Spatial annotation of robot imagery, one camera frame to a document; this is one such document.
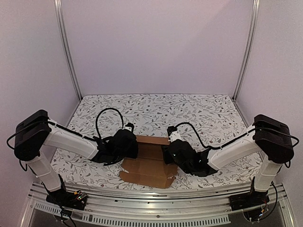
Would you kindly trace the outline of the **brown cardboard paper box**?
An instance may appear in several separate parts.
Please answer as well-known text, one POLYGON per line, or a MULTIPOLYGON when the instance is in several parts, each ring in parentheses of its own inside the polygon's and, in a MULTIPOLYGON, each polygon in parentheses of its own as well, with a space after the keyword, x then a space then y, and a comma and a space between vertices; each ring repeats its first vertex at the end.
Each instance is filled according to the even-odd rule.
POLYGON ((121 180, 159 189, 169 188, 178 173, 175 164, 166 164, 163 149, 169 145, 166 137, 136 136, 138 142, 138 157, 125 158, 119 173, 121 180))

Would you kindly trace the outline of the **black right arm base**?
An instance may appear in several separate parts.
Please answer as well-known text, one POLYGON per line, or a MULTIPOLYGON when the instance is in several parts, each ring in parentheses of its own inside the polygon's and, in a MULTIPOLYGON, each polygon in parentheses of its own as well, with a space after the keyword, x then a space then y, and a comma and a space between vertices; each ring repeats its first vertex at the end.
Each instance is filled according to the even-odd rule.
POLYGON ((229 197, 229 205, 233 211, 262 205, 270 201, 267 194, 268 191, 257 192, 255 190, 254 181, 255 177, 252 179, 249 192, 236 194, 229 197))

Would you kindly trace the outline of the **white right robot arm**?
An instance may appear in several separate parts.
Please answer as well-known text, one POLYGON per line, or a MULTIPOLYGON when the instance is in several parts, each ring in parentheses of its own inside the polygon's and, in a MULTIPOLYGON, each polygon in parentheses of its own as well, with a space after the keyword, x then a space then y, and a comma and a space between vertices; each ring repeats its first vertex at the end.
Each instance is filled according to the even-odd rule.
POLYGON ((265 157, 252 181, 252 190, 245 195, 248 206, 263 199, 279 169, 294 157, 295 137, 289 127, 262 114, 254 117, 253 124, 242 135, 218 147, 203 145, 201 152, 182 140, 178 126, 168 127, 167 132, 169 143, 162 147, 165 164, 176 164, 184 173, 198 177, 215 174, 238 159, 263 152, 265 157))

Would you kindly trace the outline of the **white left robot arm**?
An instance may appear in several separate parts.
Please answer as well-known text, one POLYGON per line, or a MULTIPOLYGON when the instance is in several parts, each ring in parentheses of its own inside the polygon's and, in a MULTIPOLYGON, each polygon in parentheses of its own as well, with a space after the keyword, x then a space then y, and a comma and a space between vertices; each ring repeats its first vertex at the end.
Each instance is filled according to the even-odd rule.
POLYGON ((59 125, 48 117, 48 112, 38 110, 16 126, 12 138, 15 140, 15 157, 24 161, 44 184, 52 198, 60 205, 70 202, 70 194, 63 189, 63 181, 52 168, 41 147, 50 146, 82 156, 106 166, 124 158, 138 157, 138 143, 133 133, 134 126, 123 125, 113 136, 92 138, 59 125))

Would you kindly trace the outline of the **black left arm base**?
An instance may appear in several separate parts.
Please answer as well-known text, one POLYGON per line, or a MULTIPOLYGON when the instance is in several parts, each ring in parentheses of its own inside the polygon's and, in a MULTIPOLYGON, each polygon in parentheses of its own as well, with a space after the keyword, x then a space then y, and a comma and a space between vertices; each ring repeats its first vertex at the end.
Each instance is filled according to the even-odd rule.
POLYGON ((77 190, 75 192, 68 192, 66 190, 64 181, 60 175, 61 187, 53 192, 50 192, 46 187, 48 193, 46 201, 49 203, 57 204, 59 207, 67 207, 76 210, 84 210, 86 207, 88 195, 86 192, 77 190))

